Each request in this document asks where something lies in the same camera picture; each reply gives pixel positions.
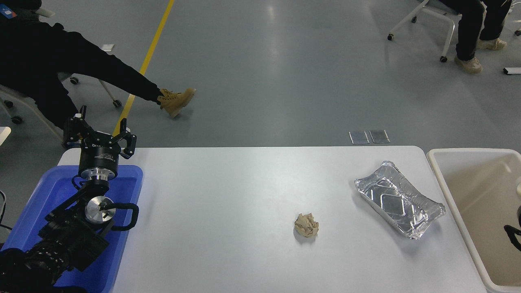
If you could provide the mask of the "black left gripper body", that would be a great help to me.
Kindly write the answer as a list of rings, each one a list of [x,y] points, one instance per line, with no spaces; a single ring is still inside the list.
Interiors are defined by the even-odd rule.
[[[79,171],[95,168],[118,171],[120,147],[118,144],[110,144],[110,141],[113,141],[113,138],[82,139]]]

